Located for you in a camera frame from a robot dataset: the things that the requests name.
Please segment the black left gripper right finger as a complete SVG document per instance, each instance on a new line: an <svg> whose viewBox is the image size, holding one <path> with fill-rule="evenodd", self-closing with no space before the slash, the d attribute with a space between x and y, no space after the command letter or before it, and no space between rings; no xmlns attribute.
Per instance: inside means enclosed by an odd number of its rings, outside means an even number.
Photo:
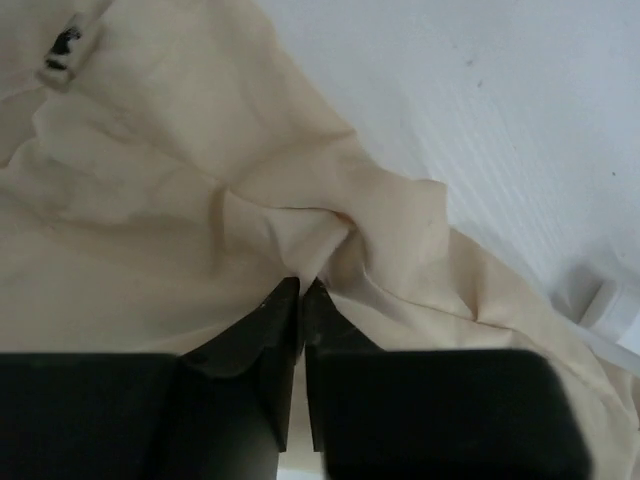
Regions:
<svg viewBox="0 0 640 480"><path fill-rule="evenodd" d="M340 313L320 280L303 296L314 450L329 479L392 479L394 405L379 376L388 355Z"/></svg>

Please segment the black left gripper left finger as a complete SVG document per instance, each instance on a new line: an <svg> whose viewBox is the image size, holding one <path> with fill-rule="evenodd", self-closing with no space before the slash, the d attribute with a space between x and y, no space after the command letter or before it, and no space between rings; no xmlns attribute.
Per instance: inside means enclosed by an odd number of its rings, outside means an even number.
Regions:
<svg viewBox="0 0 640 480"><path fill-rule="evenodd" d="M172 389L175 479L273 479L285 451L299 355L300 282L183 355Z"/></svg>

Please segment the beige trousers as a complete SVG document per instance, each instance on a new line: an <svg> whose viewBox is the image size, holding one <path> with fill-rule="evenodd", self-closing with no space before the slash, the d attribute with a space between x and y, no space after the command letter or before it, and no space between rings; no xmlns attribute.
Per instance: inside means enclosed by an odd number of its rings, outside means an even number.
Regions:
<svg viewBox="0 0 640 480"><path fill-rule="evenodd" d="M524 348L560 377L597 479L639 475L639 381L388 172L251 1L117 1L64 92L18 61L65 17L5 1L1 347L184 353L289 275L391 350Z"/></svg>

